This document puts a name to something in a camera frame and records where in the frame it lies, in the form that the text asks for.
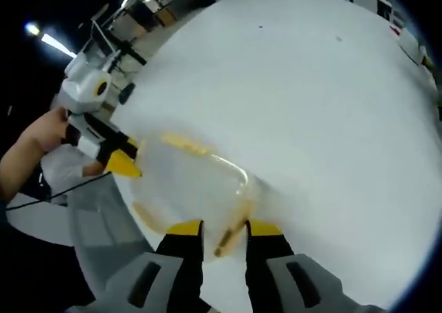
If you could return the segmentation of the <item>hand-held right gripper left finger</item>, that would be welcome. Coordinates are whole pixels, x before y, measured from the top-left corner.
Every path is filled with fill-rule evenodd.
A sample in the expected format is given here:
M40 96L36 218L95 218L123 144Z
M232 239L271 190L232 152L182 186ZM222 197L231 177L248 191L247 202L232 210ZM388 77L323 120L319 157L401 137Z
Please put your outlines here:
M92 303L68 312L200 312L202 220L171 226L155 252L134 258Z

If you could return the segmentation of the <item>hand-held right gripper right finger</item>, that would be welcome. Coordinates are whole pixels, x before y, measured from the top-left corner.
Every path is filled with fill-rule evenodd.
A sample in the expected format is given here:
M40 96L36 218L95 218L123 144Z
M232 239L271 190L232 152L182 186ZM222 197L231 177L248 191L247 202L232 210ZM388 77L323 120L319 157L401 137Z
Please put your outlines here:
M342 282L314 259L296 254L281 229L247 220L245 281L254 312L382 312L343 292Z

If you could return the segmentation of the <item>person's left hand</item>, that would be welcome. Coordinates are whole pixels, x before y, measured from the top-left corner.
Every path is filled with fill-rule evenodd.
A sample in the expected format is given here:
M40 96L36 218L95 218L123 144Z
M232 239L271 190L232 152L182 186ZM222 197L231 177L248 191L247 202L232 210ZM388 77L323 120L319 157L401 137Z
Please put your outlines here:
M31 136L44 152L56 149L66 138L68 120L66 109L56 107L43 114L30 126Z

